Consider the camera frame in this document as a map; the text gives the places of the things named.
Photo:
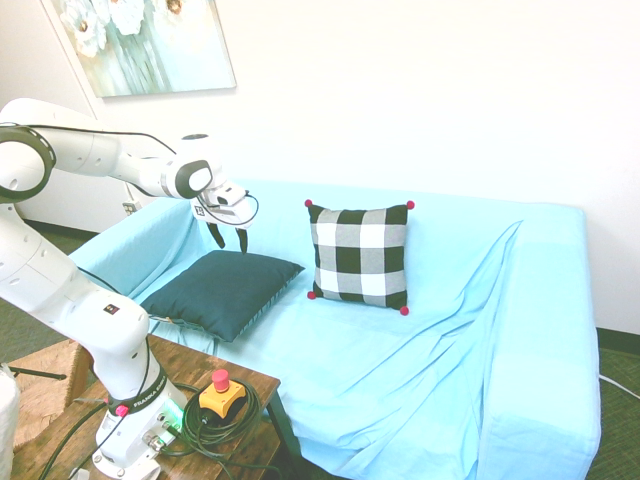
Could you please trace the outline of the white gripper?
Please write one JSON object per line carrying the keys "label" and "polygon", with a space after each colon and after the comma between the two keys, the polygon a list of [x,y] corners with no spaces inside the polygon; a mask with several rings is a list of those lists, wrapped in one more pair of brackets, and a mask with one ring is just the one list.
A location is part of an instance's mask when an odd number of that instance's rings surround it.
{"label": "white gripper", "polygon": [[254,222],[258,214],[258,199],[247,193],[233,205],[208,204],[202,195],[192,200],[192,213],[197,220],[207,222],[207,228],[220,249],[224,249],[226,243],[220,233],[217,224],[228,225],[237,228],[239,248],[242,254],[248,251],[247,230]]}

